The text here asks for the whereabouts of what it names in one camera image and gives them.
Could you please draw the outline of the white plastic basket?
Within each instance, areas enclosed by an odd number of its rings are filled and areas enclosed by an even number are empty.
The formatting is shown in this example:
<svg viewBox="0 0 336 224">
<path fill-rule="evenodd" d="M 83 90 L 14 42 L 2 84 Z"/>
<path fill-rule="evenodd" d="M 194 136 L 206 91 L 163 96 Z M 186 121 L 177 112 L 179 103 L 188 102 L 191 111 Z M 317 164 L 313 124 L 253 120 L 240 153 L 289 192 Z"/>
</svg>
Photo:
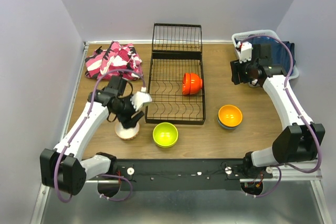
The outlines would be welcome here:
<svg viewBox="0 0 336 224">
<path fill-rule="evenodd" d="M 295 59 L 295 44 L 280 41 L 273 30 L 254 30 L 232 35 L 237 59 L 230 62 L 232 82 L 259 86 L 267 76 L 291 73 L 289 79 L 299 76 Z"/>
</svg>

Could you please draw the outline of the lime green bowl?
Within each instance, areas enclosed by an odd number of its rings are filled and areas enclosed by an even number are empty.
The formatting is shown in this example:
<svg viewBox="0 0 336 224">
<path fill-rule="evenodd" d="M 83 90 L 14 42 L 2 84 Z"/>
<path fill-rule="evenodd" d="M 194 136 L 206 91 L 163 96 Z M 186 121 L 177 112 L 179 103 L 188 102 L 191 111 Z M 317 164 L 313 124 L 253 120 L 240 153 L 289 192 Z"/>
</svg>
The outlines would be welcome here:
<svg viewBox="0 0 336 224">
<path fill-rule="evenodd" d="M 172 147 L 179 138 L 175 125 L 169 122 L 158 124 L 152 132 L 154 143 L 161 148 Z"/>
</svg>

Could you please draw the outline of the white pink bowl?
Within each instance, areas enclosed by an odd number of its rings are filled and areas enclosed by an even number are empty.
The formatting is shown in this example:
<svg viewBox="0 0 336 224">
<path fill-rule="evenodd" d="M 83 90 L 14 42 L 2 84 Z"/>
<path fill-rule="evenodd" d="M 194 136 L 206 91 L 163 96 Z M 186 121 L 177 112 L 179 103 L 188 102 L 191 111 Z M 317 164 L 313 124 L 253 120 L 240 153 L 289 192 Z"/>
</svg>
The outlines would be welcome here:
<svg viewBox="0 0 336 224">
<path fill-rule="evenodd" d="M 115 133 L 122 140 L 130 140 L 135 138 L 140 130 L 139 122 L 135 127 L 131 127 L 129 129 L 125 129 L 120 122 L 115 124 Z"/>
</svg>

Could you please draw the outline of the orange bowl top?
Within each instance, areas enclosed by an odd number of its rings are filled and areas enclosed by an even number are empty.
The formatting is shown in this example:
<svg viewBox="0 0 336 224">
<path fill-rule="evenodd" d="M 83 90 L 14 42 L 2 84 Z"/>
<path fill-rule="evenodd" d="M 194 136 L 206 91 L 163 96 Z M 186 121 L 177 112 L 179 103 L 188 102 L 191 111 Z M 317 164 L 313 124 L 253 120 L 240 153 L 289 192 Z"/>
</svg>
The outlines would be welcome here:
<svg viewBox="0 0 336 224">
<path fill-rule="evenodd" d="M 190 95 L 197 94 L 203 87 L 203 80 L 195 73 L 190 73 Z"/>
</svg>

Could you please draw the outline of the dark blue jeans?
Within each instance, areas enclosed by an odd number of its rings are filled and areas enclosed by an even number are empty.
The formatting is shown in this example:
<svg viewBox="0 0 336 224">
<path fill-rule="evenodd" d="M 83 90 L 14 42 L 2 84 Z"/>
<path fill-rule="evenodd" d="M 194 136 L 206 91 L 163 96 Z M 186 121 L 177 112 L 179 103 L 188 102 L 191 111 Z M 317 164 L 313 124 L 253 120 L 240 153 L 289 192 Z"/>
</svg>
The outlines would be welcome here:
<svg viewBox="0 0 336 224">
<path fill-rule="evenodd" d="M 232 40 L 236 44 L 238 44 L 239 41 L 244 40 L 247 38 L 247 41 L 250 42 L 252 45 L 255 44 L 270 44 L 271 45 L 271 54 L 272 54 L 272 60 L 275 65 L 282 65 L 283 68 L 286 71 L 289 71 L 290 69 L 290 58 L 288 55 L 287 50 L 283 47 L 282 44 L 280 44 L 278 41 L 279 39 L 276 38 L 276 35 L 258 35 L 257 37 L 253 37 L 255 34 L 247 34 L 247 35 L 233 35 Z M 295 61 L 295 44 L 283 41 L 283 44 L 286 45 L 286 47 L 290 50 L 292 54 L 293 59 L 293 69 L 290 76 L 290 79 L 297 78 L 299 76 L 299 72 L 297 68 L 295 67 L 296 61 Z"/>
</svg>

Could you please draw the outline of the pink camouflage cloth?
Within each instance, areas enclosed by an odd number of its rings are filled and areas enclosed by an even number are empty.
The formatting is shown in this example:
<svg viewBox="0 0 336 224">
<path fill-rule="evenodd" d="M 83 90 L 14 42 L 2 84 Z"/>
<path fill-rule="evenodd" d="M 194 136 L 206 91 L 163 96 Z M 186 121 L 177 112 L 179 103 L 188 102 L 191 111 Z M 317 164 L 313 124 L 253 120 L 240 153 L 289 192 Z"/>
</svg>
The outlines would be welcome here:
<svg viewBox="0 0 336 224">
<path fill-rule="evenodd" d="M 85 59 L 85 75 L 88 79 L 104 76 L 105 80 L 110 80 L 113 76 L 121 76 L 129 81 L 138 80 L 138 75 L 143 75 L 141 63 L 133 44 L 112 41 L 107 49 L 98 48 Z"/>
</svg>

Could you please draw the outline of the yellow orange bowl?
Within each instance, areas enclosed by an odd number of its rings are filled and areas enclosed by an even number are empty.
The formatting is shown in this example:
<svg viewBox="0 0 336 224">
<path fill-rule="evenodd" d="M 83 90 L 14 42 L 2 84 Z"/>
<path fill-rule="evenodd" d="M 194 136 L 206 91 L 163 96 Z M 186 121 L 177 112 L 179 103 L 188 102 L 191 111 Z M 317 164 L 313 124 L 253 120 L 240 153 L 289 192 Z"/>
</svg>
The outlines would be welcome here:
<svg viewBox="0 0 336 224">
<path fill-rule="evenodd" d="M 223 126 L 234 128 L 241 124 L 243 114 L 238 107 L 227 104 L 219 109 L 217 119 Z"/>
</svg>

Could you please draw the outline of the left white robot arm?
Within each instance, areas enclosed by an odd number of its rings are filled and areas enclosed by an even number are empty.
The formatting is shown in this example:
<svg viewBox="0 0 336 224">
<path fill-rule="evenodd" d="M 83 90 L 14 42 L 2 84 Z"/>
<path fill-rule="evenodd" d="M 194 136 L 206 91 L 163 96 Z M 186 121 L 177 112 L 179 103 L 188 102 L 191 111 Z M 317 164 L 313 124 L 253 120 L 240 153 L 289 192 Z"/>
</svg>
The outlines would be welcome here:
<svg viewBox="0 0 336 224">
<path fill-rule="evenodd" d="M 117 133 L 122 138 L 135 137 L 140 129 L 143 109 L 152 102 L 146 87 L 124 95 L 128 81 L 113 76 L 108 85 L 95 88 L 88 96 L 80 117 L 53 148 L 40 154 L 40 173 L 43 185 L 54 188 L 56 193 L 77 195 L 84 183 L 96 176 L 112 179 L 117 173 L 117 159 L 107 153 L 97 153 L 83 159 L 83 153 L 99 126 L 113 114 L 117 121 Z"/>
</svg>

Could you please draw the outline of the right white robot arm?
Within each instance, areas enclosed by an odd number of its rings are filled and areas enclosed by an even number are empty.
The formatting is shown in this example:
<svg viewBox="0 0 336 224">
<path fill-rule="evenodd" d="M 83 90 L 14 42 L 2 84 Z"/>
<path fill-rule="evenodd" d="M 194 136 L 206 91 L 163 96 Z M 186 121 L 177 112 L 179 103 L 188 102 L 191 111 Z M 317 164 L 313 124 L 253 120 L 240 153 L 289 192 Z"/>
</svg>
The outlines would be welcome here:
<svg viewBox="0 0 336 224">
<path fill-rule="evenodd" d="M 294 167 L 295 163 L 316 159 L 315 168 L 300 169 L 304 173 L 315 172 L 321 165 L 324 126 L 314 123 L 298 102 L 286 70 L 273 63 L 270 44 L 239 42 L 236 49 L 238 59 L 230 63 L 232 82 L 240 84 L 257 80 L 271 98 L 282 125 L 282 132 L 271 147 L 246 153 L 242 173 L 252 178 L 268 166 L 286 164 Z"/>
</svg>

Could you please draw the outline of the orange bowl bottom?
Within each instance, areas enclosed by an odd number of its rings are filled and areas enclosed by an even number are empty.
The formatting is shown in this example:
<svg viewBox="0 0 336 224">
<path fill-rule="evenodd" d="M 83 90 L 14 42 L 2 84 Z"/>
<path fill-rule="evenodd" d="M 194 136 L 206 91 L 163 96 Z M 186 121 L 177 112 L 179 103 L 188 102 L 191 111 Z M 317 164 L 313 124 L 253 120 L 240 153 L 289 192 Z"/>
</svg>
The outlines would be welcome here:
<svg viewBox="0 0 336 224">
<path fill-rule="evenodd" d="M 191 90 L 191 74 L 185 73 L 182 80 L 182 95 L 189 95 Z"/>
</svg>

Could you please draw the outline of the blue bowl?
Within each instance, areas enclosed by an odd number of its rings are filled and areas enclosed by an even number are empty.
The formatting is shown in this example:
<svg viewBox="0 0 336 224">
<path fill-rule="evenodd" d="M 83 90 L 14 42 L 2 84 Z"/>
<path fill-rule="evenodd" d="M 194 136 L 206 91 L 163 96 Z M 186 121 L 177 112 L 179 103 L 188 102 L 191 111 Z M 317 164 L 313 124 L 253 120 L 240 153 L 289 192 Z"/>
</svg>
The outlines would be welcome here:
<svg viewBox="0 0 336 224">
<path fill-rule="evenodd" d="M 233 127 L 227 126 L 227 125 L 223 124 L 223 123 L 220 121 L 220 119 L 217 119 L 217 121 L 218 121 L 219 125 L 220 125 L 222 128 L 226 129 L 226 130 L 234 130 L 234 129 L 236 129 L 236 128 L 238 127 L 238 126 L 233 126 Z"/>
</svg>

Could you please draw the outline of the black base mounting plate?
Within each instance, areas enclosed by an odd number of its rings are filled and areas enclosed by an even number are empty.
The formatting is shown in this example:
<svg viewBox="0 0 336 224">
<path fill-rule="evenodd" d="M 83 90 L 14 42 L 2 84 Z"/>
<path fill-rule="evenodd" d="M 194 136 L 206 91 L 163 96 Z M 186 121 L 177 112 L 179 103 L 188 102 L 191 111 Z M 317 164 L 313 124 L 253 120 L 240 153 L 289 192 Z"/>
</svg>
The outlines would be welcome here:
<svg viewBox="0 0 336 224">
<path fill-rule="evenodd" d="M 265 168 L 244 168 L 240 158 L 118 159 L 107 173 L 124 176 L 134 191 L 240 190 L 243 180 L 272 178 Z"/>
</svg>

